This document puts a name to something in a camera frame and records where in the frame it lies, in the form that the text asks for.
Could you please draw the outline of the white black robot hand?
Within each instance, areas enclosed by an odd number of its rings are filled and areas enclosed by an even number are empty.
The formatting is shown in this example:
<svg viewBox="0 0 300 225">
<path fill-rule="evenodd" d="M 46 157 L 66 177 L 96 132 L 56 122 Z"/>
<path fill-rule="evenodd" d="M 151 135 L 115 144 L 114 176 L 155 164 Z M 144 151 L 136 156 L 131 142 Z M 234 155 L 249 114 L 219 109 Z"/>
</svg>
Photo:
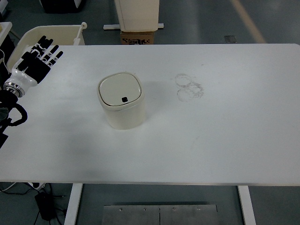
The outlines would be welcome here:
<svg viewBox="0 0 300 225">
<path fill-rule="evenodd" d="M 52 42 L 53 39 L 42 36 L 30 51 L 15 63 L 11 77 L 4 82 L 4 89 L 14 93 L 17 97 L 22 97 L 29 88 L 41 83 L 51 67 L 63 55 L 63 51 L 60 51 L 49 61 L 59 48 L 58 45 L 55 45 L 50 49 Z"/>
</svg>

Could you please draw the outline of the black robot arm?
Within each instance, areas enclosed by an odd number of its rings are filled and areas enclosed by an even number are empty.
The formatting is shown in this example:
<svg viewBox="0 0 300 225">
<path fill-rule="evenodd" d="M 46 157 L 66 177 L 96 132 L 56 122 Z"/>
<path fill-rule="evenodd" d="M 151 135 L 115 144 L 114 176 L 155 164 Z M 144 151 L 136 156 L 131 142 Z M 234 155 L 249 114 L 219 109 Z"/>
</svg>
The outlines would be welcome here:
<svg viewBox="0 0 300 225">
<path fill-rule="evenodd" d="M 17 103 L 18 99 L 22 98 L 29 88 L 40 84 L 63 55 L 63 51 L 57 52 L 59 46 L 52 46 L 52 43 L 53 39 L 42 36 L 15 63 L 10 78 L 0 87 L 1 146 L 8 139 L 8 135 L 4 134 L 5 129 L 19 126 L 28 118 L 26 110 Z"/>
</svg>

